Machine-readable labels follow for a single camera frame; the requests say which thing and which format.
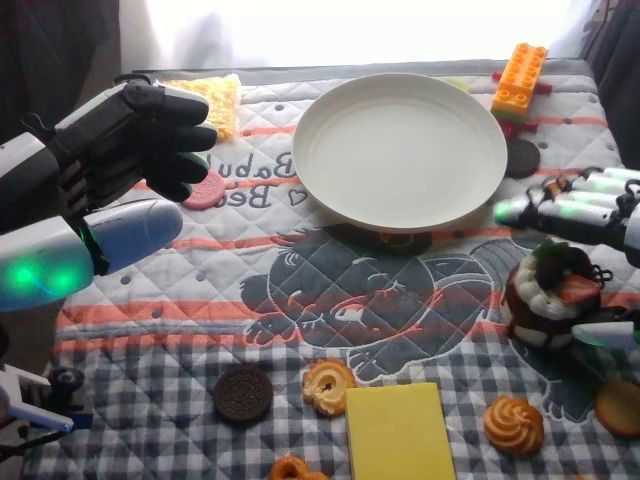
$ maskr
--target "pink cookie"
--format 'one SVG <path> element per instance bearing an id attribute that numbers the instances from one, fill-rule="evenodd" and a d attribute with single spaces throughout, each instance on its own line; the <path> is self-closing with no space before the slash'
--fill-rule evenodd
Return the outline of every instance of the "pink cookie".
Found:
<path id="1" fill-rule="evenodd" d="M 207 177 L 193 189 L 193 193 L 182 205 L 190 210 L 206 210 L 224 197 L 224 178 L 218 172 L 209 170 Z"/>

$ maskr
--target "strawberry slice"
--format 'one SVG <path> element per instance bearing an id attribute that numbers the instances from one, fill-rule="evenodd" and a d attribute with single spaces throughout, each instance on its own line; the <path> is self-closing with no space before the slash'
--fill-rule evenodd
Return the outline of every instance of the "strawberry slice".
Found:
<path id="1" fill-rule="evenodd" d="M 568 275 L 560 286 L 558 298 L 562 303 L 576 304 L 600 294 L 600 285 L 580 275 Z"/>

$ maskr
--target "bear ear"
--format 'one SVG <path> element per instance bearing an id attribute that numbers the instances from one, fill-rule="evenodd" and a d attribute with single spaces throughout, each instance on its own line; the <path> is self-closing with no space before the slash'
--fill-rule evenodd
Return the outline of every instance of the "bear ear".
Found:
<path id="1" fill-rule="evenodd" d="M 266 275 L 256 275 L 244 280 L 240 298 L 250 310 L 256 313 L 271 313 L 277 310 L 269 298 Z"/>

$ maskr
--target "checkered fabric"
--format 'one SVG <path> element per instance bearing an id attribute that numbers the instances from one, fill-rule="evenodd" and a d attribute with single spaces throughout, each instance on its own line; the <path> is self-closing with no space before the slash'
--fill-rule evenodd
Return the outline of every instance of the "checkered fabric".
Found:
<path id="1" fill-rule="evenodd" d="M 542 80 L 554 93 L 532 105 L 540 129 L 523 134 L 543 170 L 505 180 L 490 203 L 549 171 L 620 164 L 593 80 L 552 71 Z M 457 78 L 490 104 L 489 74 Z M 503 333 L 501 289 L 540 236 L 487 219 L 380 253 L 384 239 L 334 225 L 308 197 L 290 164 L 292 127 L 343 81 L 245 85 L 243 133 L 210 152 L 227 197 L 184 209 L 176 242 L 68 299 L 52 363 L 84 372 L 94 425 L 30 452 L 23 478 L 265 479 L 277 458 L 297 455 L 349 480 L 344 417 L 319 416 L 301 396 L 304 371 L 326 357 L 342 358 L 360 387 L 437 382 L 458 479 L 637 478 L 640 450 L 598 423 L 592 400 L 609 377 L 637 380 L 640 354 L 538 352 Z M 151 195 L 141 186 L 124 200 Z M 640 276 L 624 256 L 588 251 L 614 270 L 607 301 L 634 300 Z M 213 405 L 216 380 L 242 363 L 264 370 L 275 392 L 268 416 L 246 428 Z M 543 413 L 539 454 L 510 457 L 488 443 L 482 416 L 499 395 Z"/>

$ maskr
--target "robotic hand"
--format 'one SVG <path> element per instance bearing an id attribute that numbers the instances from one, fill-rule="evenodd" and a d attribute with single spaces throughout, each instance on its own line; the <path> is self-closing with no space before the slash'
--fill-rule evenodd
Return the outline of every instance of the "robotic hand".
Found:
<path id="1" fill-rule="evenodd" d="M 498 202 L 498 223 L 530 227 L 571 241 L 615 248 L 640 268 L 640 171 L 587 168 L 569 180 L 558 177 Z M 640 347 L 640 310 L 603 309 L 573 327 L 577 339 L 610 348 Z"/>
<path id="2" fill-rule="evenodd" d="M 50 303 L 173 240 L 216 142 L 201 96 L 125 75 L 47 129 L 0 145 L 0 311 Z M 168 200 L 102 209 L 141 178 Z"/>

